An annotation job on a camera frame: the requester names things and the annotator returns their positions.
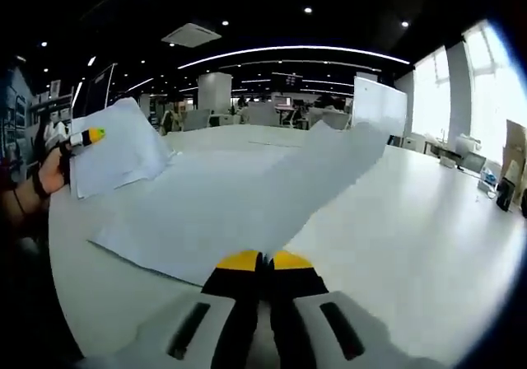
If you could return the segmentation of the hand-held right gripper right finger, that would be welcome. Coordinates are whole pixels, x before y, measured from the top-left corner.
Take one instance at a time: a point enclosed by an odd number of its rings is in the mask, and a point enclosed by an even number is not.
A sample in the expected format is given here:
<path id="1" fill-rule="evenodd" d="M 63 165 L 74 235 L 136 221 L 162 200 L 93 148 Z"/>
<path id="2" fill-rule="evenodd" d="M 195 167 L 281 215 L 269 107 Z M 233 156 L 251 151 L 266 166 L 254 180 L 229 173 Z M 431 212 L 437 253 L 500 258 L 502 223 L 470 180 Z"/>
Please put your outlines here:
<path id="1" fill-rule="evenodd" d="M 307 259 L 278 251 L 268 262 L 268 302 L 282 368 L 441 368 L 395 345 L 387 326 Z"/>

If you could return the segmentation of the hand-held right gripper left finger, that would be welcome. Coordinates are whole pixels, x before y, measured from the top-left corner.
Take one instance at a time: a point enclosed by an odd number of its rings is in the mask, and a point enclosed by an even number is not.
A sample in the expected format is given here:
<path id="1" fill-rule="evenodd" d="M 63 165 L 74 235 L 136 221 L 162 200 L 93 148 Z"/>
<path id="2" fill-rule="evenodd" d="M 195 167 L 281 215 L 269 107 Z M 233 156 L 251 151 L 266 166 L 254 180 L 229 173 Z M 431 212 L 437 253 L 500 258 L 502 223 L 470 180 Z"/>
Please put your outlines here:
<path id="1" fill-rule="evenodd" d="M 136 338 L 95 357 L 96 368 L 243 368 L 258 323 L 264 256 L 223 259 L 198 292 L 176 298 L 138 326 Z"/>

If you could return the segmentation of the person's left hand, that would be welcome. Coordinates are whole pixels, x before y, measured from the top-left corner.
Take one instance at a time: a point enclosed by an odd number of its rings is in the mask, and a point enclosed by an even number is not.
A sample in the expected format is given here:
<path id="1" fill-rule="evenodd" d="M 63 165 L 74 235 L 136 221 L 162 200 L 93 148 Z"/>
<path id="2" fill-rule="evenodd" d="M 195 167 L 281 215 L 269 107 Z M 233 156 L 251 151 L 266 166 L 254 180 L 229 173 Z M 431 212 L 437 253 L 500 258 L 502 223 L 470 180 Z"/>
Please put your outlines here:
<path id="1" fill-rule="evenodd" d="M 69 145 L 59 146 L 50 151 L 39 169 L 39 179 L 44 192 L 51 195 L 70 183 Z"/>

